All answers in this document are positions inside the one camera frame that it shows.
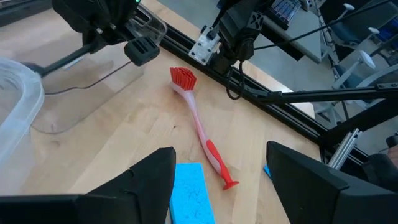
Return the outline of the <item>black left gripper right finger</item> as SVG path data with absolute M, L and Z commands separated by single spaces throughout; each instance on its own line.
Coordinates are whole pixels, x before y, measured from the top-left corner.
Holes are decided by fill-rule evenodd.
M 291 224 L 398 224 L 398 192 L 267 143 L 271 181 Z

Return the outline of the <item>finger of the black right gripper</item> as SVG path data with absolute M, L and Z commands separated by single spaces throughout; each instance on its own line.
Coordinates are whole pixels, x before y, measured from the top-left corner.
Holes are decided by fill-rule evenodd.
M 74 60 L 86 54 L 93 54 L 99 51 L 99 49 L 100 48 L 95 44 L 84 45 L 81 48 L 70 53 L 69 55 L 61 58 L 60 60 L 57 60 L 54 63 L 51 63 L 50 65 L 47 65 L 46 67 L 42 67 L 32 62 L 22 62 L 22 64 L 31 69 L 32 71 L 34 71 L 35 73 L 38 73 L 41 77 L 46 77 L 50 73 L 62 68 L 65 65 L 68 65 L 69 63 L 72 63 Z

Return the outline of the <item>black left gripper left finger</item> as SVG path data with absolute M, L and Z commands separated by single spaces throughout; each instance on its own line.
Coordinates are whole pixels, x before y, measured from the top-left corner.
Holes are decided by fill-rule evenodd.
M 86 194 L 0 197 L 0 224 L 164 224 L 176 152 L 159 148 Z

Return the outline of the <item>red dish brush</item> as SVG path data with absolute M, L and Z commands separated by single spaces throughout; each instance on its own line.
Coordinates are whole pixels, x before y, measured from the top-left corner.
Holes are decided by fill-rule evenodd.
M 170 67 L 170 76 L 171 87 L 187 102 L 187 105 L 192 112 L 193 120 L 203 151 L 213 169 L 224 181 L 223 190 L 228 190 L 235 185 L 238 185 L 239 182 L 233 180 L 227 166 L 223 162 L 222 157 L 218 152 L 217 147 L 213 141 L 207 137 L 205 129 L 200 121 L 195 97 L 193 94 L 193 89 L 197 82 L 196 76 L 191 70 L 183 67 Z

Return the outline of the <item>person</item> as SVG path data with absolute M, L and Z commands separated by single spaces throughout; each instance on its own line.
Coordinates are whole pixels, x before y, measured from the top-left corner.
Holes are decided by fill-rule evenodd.
M 386 143 L 388 148 L 370 155 L 363 169 L 368 182 L 398 193 L 398 132 Z

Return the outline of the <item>silver aluminium extrusion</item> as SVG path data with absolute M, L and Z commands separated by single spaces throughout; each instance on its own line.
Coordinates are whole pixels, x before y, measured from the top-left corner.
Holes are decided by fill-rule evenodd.
M 350 152 L 355 147 L 356 141 L 358 140 L 361 133 L 362 131 L 360 131 L 358 128 L 347 133 L 347 135 L 343 138 L 342 142 L 338 146 L 336 152 L 331 157 L 328 163 L 329 167 L 336 170 L 341 169 Z

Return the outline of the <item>translucent plastic tub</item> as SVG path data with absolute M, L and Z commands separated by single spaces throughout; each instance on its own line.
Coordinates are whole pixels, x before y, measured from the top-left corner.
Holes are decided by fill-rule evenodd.
M 0 195 L 18 194 L 35 164 L 30 126 L 43 102 L 40 76 L 0 57 Z

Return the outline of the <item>white framed office chair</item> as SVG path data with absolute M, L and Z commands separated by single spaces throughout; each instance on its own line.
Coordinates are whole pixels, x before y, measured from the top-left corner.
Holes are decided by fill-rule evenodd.
M 332 89 L 368 87 L 377 79 L 398 70 L 398 64 L 395 64 L 363 79 L 354 73 L 356 67 L 360 64 L 365 64 L 371 69 L 376 68 L 376 65 L 371 56 L 362 50 L 359 51 L 359 58 L 357 59 L 357 61 L 355 61 L 355 63 L 352 64 L 349 69 L 345 69 L 338 64 L 332 66 L 331 70 L 335 77 L 335 82 L 332 85 Z
M 341 19 L 347 12 L 355 10 L 355 7 L 348 3 L 344 3 L 343 6 L 345 7 L 345 10 L 337 19 Z M 354 34 L 354 32 L 343 22 L 337 22 L 336 24 L 330 26 L 328 30 L 334 43 L 337 45 L 355 49 L 362 42 L 358 35 Z M 365 38 L 365 40 L 369 39 L 372 35 L 380 33 L 380 31 L 374 27 L 368 27 L 367 30 L 369 35 Z

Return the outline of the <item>grey desk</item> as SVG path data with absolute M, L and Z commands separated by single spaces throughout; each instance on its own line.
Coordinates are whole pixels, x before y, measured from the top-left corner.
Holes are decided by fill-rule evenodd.
M 286 41 L 287 43 L 279 48 L 296 60 L 306 56 L 313 62 L 320 63 L 322 60 L 320 32 L 313 32 L 320 26 L 318 16 L 301 7 L 286 24 L 271 13 L 271 4 L 274 1 L 264 11 L 261 34 L 273 44 Z

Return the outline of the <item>black keyboard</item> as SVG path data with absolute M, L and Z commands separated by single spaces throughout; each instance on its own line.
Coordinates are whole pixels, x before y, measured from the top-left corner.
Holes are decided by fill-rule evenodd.
M 288 24 L 300 8 L 300 0 L 275 0 L 271 4 L 271 13 Z

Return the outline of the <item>clear acrylic handled bin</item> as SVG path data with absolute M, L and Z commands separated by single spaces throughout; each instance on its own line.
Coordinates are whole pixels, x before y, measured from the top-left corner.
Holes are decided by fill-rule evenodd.
M 124 53 L 125 43 L 108 45 L 41 77 L 44 103 L 33 127 L 62 133 L 84 120 L 144 73 Z

